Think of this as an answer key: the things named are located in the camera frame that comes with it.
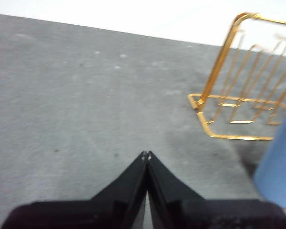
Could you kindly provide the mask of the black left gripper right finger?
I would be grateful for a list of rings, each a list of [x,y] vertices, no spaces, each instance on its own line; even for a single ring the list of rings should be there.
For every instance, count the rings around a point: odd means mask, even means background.
[[[205,199],[147,154],[152,220],[164,229],[286,229],[286,214],[258,199]]]

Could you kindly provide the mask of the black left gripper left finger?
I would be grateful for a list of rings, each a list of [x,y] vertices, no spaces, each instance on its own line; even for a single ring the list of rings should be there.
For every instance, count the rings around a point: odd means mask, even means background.
[[[130,229],[146,197],[147,152],[91,199],[55,200],[13,209],[4,229]]]

